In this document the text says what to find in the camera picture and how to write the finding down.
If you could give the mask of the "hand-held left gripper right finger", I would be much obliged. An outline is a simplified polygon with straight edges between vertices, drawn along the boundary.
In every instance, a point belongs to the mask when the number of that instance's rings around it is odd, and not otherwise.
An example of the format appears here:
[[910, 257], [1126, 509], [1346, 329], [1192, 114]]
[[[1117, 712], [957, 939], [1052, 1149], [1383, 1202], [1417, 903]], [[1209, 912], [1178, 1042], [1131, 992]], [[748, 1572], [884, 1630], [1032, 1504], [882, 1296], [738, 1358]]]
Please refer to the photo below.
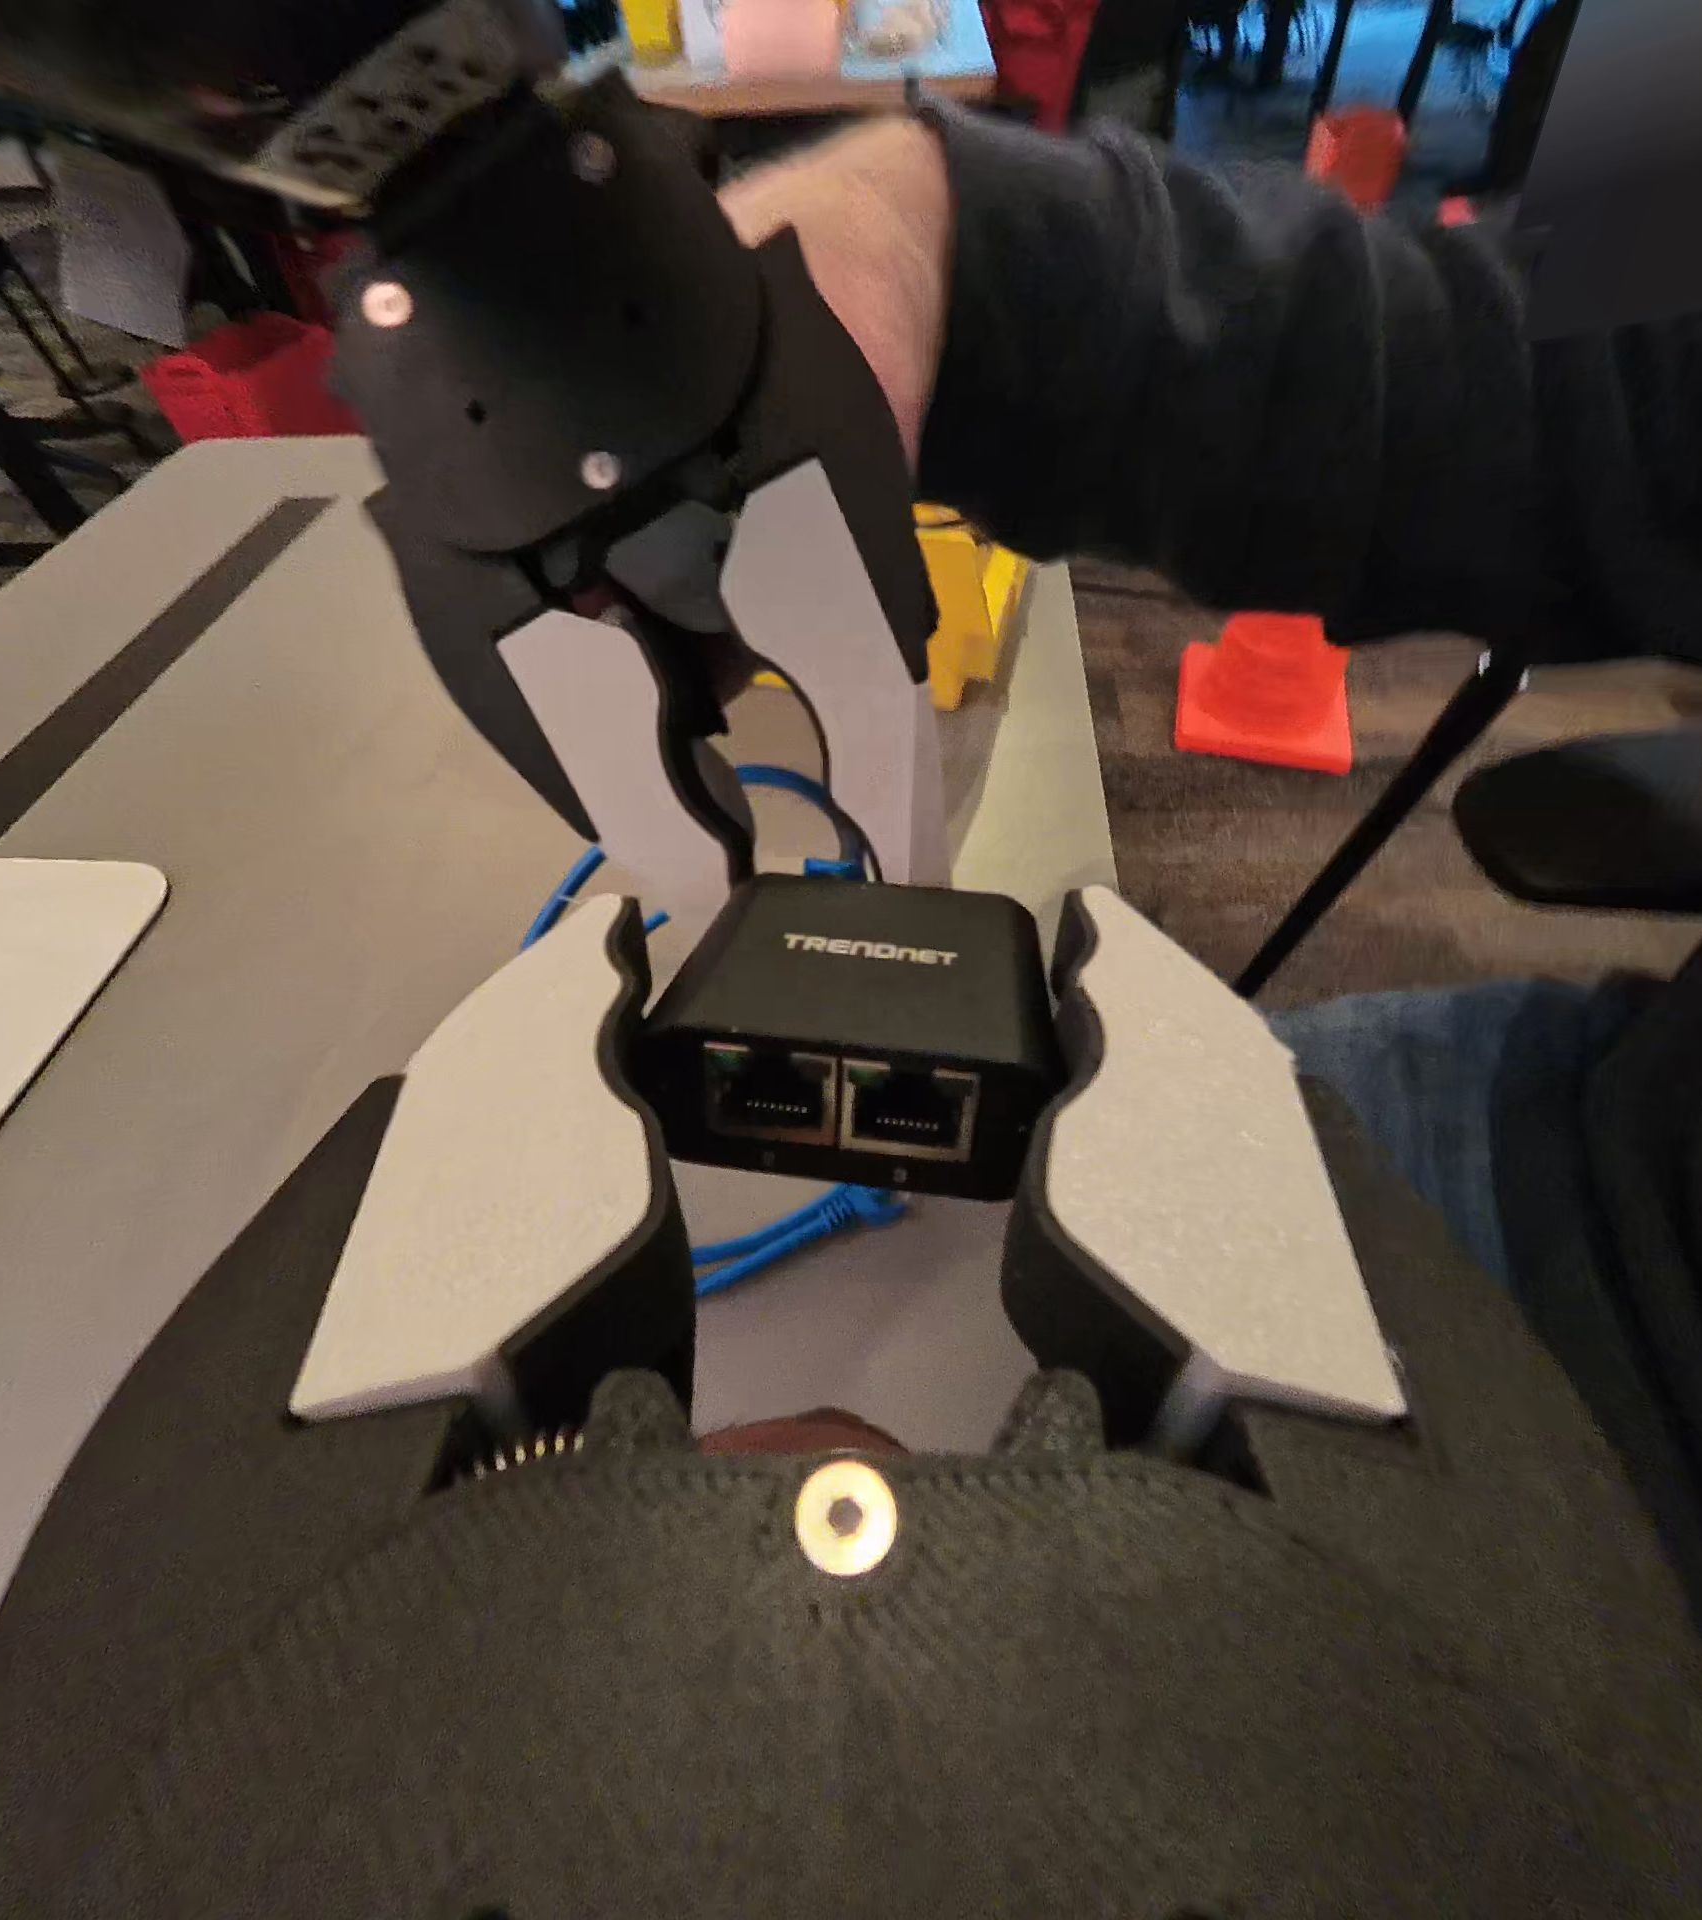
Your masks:
[[1109, 887], [1052, 955], [1061, 1092], [1009, 1215], [1001, 1300], [1114, 1449], [1200, 1452], [1238, 1408], [1408, 1416], [1293, 1052]]

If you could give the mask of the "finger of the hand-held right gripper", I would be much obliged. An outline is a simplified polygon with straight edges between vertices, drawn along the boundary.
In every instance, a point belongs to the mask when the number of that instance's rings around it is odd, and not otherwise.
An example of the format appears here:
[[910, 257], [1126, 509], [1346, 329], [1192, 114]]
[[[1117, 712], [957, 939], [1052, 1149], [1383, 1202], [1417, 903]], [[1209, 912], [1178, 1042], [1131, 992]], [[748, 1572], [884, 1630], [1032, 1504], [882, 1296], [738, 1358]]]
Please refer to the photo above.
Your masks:
[[649, 905], [720, 905], [754, 873], [742, 783], [683, 717], [625, 626], [549, 611], [504, 635], [502, 669], [583, 804], [592, 843]]
[[949, 887], [938, 723], [820, 460], [750, 493], [729, 544], [744, 648], [806, 704], [824, 785], [891, 885]]

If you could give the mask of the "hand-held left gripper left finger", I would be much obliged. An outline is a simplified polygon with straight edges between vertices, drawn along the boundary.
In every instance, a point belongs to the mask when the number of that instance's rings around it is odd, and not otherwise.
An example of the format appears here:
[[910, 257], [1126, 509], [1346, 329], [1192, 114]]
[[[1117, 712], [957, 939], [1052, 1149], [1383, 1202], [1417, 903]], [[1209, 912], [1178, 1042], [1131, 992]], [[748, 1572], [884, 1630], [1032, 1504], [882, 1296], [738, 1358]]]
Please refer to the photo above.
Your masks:
[[295, 1379], [302, 1424], [464, 1405], [502, 1445], [584, 1428], [610, 1374], [693, 1393], [689, 1228], [628, 1069], [645, 919], [607, 894], [406, 1064]]

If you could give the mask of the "black network adapter box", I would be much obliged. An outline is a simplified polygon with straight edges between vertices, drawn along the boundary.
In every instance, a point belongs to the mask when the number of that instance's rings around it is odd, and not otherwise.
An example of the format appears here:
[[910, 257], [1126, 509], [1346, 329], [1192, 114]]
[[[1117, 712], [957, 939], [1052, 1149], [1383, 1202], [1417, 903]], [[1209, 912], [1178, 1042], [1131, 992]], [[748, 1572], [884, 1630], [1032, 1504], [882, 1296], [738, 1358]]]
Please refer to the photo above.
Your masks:
[[654, 997], [632, 1083], [685, 1165], [1009, 1202], [1065, 1083], [1032, 914], [757, 877]]

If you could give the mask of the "person's right forearm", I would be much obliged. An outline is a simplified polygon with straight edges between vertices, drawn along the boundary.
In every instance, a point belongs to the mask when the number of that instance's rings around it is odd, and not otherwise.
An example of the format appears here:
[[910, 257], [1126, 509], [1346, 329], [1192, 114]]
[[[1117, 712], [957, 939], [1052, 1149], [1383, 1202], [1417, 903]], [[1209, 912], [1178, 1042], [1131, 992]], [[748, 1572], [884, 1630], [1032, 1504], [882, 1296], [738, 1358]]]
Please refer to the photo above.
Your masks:
[[1481, 226], [933, 102], [923, 490], [1219, 612], [1702, 664], [1702, 317], [1531, 344]]

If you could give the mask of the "person's right hand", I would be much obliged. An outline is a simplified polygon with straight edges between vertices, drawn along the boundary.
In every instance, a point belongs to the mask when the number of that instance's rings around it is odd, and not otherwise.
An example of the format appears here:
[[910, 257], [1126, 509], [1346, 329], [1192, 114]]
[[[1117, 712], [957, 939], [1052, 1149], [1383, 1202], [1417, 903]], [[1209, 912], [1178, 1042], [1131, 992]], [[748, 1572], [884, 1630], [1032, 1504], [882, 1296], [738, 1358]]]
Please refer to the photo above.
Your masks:
[[957, 209], [938, 133], [919, 117], [869, 117], [747, 168], [718, 202], [747, 244], [796, 239], [917, 468], [952, 303]]

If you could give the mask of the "person's jeans leg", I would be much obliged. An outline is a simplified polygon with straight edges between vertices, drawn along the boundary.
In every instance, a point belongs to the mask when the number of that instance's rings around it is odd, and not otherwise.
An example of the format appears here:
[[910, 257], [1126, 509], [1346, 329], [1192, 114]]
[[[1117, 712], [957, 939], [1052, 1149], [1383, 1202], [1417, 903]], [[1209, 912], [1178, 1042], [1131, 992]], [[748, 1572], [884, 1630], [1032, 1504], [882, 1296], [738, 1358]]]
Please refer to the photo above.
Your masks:
[[1506, 1296], [1547, 1308], [1549, 1256], [1578, 1255], [1632, 1333], [1685, 1352], [1702, 1350], [1699, 1300], [1674, 1261], [1626, 1274], [1589, 1153], [1587, 1086], [1667, 992], [1644, 973], [1479, 981], [1335, 997], [1269, 1026]]

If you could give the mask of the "red box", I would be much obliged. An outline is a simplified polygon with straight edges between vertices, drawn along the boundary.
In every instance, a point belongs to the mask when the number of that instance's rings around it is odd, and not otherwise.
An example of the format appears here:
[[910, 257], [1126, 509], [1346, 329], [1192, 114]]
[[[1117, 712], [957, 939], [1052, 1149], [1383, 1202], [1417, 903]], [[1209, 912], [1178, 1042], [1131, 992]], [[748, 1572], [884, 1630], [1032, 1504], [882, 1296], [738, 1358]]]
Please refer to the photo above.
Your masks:
[[334, 334], [263, 312], [226, 322], [138, 373], [181, 444], [361, 434], [332, 388]]

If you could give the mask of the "pink box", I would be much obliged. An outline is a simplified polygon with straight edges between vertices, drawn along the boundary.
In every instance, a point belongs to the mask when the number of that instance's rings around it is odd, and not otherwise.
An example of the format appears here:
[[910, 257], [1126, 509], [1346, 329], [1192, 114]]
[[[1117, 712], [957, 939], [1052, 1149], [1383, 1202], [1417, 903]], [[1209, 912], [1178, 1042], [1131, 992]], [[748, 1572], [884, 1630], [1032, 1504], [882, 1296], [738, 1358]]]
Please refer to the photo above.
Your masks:
[[835, 79], [844, 37], [840, 3], [726, 3], [720, 14], [724, 69], [738, 82]]

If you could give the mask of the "orange cone base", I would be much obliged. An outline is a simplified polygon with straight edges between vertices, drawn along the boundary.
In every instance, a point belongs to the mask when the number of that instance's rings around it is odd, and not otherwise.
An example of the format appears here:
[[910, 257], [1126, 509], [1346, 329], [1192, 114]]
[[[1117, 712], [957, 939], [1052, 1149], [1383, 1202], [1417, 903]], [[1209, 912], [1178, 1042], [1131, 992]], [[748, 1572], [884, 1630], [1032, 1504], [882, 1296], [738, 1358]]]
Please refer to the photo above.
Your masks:
[[1316, 614], [1235, 612], [1181, 654], [1174, 749], [1345, 779], [1355, 744], [1349, 648]]

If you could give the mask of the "red cup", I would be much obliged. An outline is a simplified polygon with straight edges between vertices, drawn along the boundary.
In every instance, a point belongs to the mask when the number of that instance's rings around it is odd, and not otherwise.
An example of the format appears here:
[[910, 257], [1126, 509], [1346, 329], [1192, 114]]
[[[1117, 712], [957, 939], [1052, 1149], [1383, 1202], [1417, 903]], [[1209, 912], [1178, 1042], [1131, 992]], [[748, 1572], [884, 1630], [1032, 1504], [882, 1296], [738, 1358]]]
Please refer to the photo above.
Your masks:
[[1407, 151], [1408, 124], [1394, 108], [1333, 108], [1310, 122], [1303, 171], [1376, 215], [1393, 202]]

